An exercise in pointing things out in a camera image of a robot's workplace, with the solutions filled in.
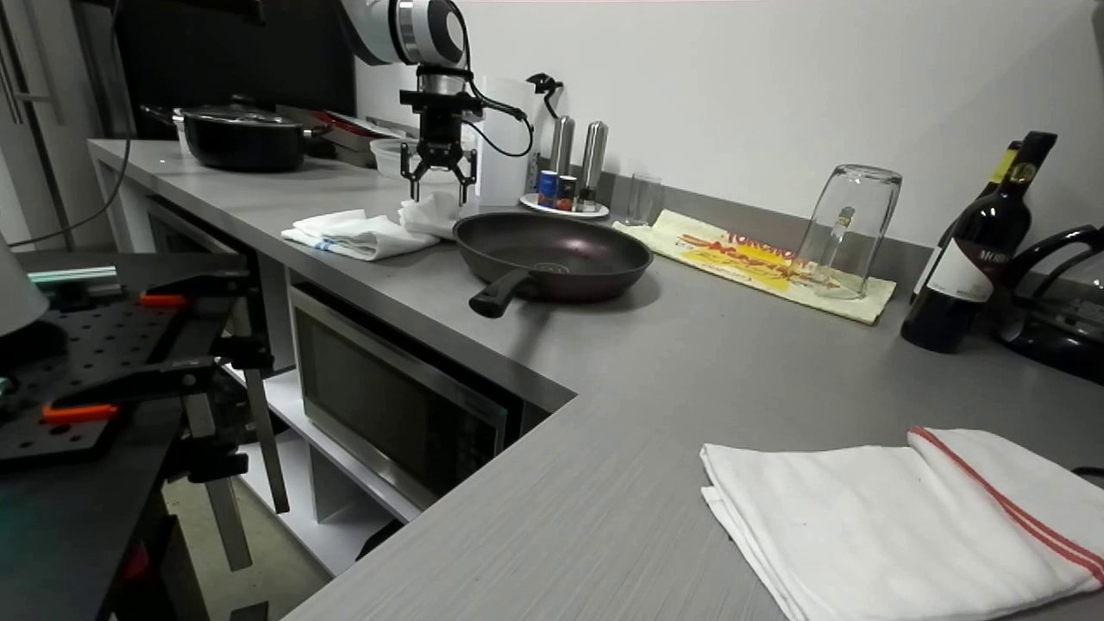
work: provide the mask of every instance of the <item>cloth napkin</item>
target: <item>cloth napkin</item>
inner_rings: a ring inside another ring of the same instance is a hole
[[[701,449],[705,500],[785,617],[1002,617],[1104,586],[1104,490],[989,431]]]
[[[403,201],[394,218],[364,212],[335,212],[292,220],[281,239],[323,249],[335,255],[375,261],[453,239],[454,197],[432,195],[429,201]]]

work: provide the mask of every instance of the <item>kitchen counter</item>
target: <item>kitchen counter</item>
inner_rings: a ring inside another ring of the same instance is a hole
[[[122,163],[96,142],[99,167]],[[338,163],[285,175],[210,172],[134,142],[126,178],[303,281],[555,415],[342,573],[292,617],[782,617],[701,500],[701,446],[905,446],[915,425],[989,428],[1061,466],[1104,464],[1104,387],[989,343],[936,354],[654,259],[599,308],[467,308],[453,245],[387,261],[295,249],[306,214],[394,212],[403,178]],[[1101,617],[1104,597],[1037,610]]]

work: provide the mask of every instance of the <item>dish towel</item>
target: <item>dish towel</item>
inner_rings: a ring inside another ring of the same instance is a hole
[[[335,255],[375,261],[387,255],[403,255],[453,239],[454,197],[432,195],[429,201],[403,201],[396,218],[364,212],[335,212],[321,218],[292,220],[281,239]]]
[[[989,431],[701,458],[708,507],[792,621],[1002,617],[1104,584],[1104,490]]]

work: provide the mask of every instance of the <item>oven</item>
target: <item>oven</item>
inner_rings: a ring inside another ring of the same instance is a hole
[[[383,320],[288,285],[306,418],[425,510],[518,436],[522,405]]]

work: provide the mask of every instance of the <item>glass cup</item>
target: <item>glass cup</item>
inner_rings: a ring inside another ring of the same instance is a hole
[[[654,175],[630,172],[615,185],[615,220],[625,227],[647,227],[667,204],[667,185]]]
[[[800,277],[822,298],[858,299],[871,255],[897,212],[899,175],[875,167],[835,167],[795,253]]]

